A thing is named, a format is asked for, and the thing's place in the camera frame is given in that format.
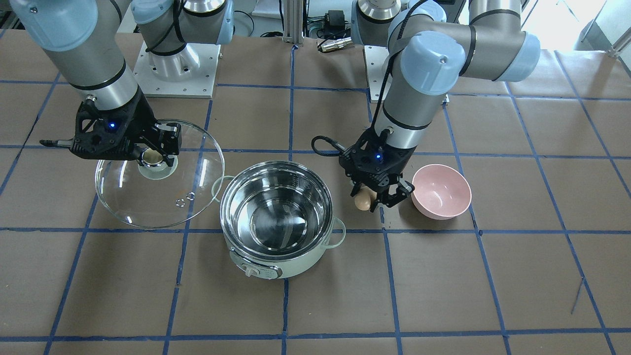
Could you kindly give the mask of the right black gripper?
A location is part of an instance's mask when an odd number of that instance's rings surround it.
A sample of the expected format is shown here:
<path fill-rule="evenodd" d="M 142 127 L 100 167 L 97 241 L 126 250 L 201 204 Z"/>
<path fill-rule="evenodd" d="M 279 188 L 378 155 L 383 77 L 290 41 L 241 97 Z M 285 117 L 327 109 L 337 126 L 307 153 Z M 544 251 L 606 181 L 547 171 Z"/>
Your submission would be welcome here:
<path fill-rule="evenodd" d="M 158 123 L 143 92 L 136 92 L 123 106 L 99 110 L 98 97 L 86 95 L 69 140 L 40 140 L 45 147 L 63 147 L 89 160 L 138 160 L 141 144 L 157 151 L 170 168 L 182 146 L 179 123 Z"/>

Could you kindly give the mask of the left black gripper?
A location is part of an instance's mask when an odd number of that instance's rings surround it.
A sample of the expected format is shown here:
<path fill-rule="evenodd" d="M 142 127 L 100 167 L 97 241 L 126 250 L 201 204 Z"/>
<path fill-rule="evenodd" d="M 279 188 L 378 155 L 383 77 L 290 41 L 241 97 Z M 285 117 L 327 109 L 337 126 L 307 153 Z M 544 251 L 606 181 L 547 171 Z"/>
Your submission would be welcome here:
<path fill-rule="evenodd" d="M 415 149 L 390 146 L 387 137 L 385 131 L 377 135 L 374 130 L 365 130 L 349 148 L 340 149 L 339 164 L 353 182 L 351 197 L 367 187 L 377 193 L 377 204 L 392 208 L 415 190 L 403 179 L 403 170 Z"/>

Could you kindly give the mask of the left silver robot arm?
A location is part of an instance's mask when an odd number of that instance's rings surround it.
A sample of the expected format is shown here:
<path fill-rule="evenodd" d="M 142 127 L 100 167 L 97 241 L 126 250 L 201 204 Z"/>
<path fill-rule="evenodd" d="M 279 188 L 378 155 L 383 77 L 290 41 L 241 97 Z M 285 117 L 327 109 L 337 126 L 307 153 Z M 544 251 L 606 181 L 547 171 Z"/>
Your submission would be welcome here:
<path fill-rule="evenodd" d="M 519 82 L 538 64 L 541 45 L 521 27 L 520 0 L 471 0 L 467 24 L 450 23 L 433 0 L 356 0 L 354 43 L 388 50 L 373 121 L 341 151 L 353 182 L 376 193 L 370 211 L 393 207 L 413 192 L 403 170 L 448 91 L 461 77 Z"/>

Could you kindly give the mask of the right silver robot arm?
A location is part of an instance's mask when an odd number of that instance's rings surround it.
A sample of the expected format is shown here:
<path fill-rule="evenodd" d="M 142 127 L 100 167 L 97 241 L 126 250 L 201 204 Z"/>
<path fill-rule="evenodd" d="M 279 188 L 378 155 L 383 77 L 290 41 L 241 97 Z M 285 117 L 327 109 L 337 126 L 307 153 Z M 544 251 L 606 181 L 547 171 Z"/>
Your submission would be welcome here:
<path fill-rule="evenodd" d="M 72 139 L 40 144 L 81 159 L 175 165 L 182 126 L 156 119 L 114 34 L 132 9 L 158 76 L 182 78 L 199 68 L 190 43 L 232 40 L 231 0 L 12 0 L 10 7 L 83 98 Z"/>

